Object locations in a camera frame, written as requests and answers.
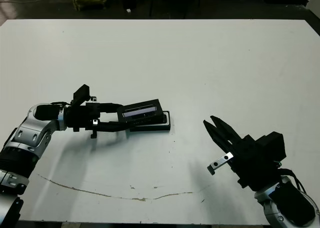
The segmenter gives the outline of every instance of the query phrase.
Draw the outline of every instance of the white table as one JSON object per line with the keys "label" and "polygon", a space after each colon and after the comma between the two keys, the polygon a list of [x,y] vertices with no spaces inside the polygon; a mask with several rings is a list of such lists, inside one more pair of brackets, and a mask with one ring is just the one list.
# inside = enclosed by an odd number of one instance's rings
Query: white table
{"label": "white table", "polygon": [[210,115],[242,137],[282,133],[283,166],[320,204],[319,50],[305,21],[7,21],[0,143],[31,106],[70,101],[82,84],[100,102],[159,98],[172,118],[169,133],[56,132],[21,219],[267,224],[229,167],[207,171],[223,154],[203,125]]}

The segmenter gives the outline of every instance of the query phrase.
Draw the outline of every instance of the scratch mark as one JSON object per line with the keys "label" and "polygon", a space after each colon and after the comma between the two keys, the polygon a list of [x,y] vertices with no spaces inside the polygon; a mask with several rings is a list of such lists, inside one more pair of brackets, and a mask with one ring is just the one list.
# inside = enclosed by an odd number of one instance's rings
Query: scratch mark
{"label": "scratch mark", "polygon": [[133,200],[139,200],[139,201],[146,201],[148,198],[141,198],[141,199],[139,199],[139,198],[132,198]]}
{"label": "scratch mark", "polygon": [[153,198],[153,199],[160,199],[160,198],[167,197],[167,196],[172,196],[172,195],[192,194],[192,193],[193,193],[193,192],[182,192],[182,193],[175,193],[175,194],[166,194],[166,195],[163,195],[163,196],[160,196],[160,197],[157,197],[157,198]]}
{"label": "scratch mark", "polygon": [[40,176],[42,179],[45,179],[46,181],[49,181],[52,184],[58,185],[60,187],[63,188],[67,188],[67,189],[71,189],[71,190],[76,190],[76,191],[80,191],[80,192],[84,192],[84,193],[89,193],[89,194],[95,194],[95,195],[100,195],[100,196],[104,196],[107,198],[115,198],[115,199],[128,199],[128,200],[138,200],[138,201],[147,201],[147,200],[156,200],[156,199],[161,199],[167,196],[173,196],[173,195],[180,195],[180,194],[192,194],[193,192],[181,192],[181,193],[174,193],[174,194],[166,194],[166,195],[162,195],[156,198],[127,198],[127,197],[120,197],[120,196],[112,196],[112,195],[107,195],[107,194],[101,194],[101,193],[97,193],[97,192],[92,192],[92,191],[88,191],[88,190],[84,190],[84,189],[78,189],[78,188],[74,188],[74,187],[70,187],[64,184],[60,184],[57,183],[51,179],[45,178],[40,174],[37,174],[38,176]]}

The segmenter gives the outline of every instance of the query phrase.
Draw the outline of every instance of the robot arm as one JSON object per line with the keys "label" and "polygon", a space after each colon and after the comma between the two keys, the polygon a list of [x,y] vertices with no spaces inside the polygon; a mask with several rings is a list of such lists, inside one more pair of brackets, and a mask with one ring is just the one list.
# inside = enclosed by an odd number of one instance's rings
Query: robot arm
{"label": "robot arm", "polygon": [[[208,166],[215,170],[228,163],[239,176],[238,183],[255,191],[254,197],[263,206],[264,214],[273,228],[320,227],[316,203],[291,170],[280,169],[286,157],[282,134],[272,132],[258,140],[249,135],[243,139],[221,119],[211,116],[215,126],[204,121],[213,141],[226,153]],[[297,188],[287,175],[292,176]]]}
{"label": "robot arm", "polygon": [[[100,113],[118,113],[119,122],[100,122]],[[23,205],[18,195],[24,193],[29,176],[46,150],[55,131],[67,127],[74,132],[80,128],[97,132],[117,132],[139,127],[139,131],[170,129],[170,116],[164,113],[158,100],[123,106],[113,103],[98,103],[89,95],[89,87],[83,85],[73,94],[70,104],[57,102],[33,106],[26,119],[16,128],[0,152],[0,227],[14,227]]]}

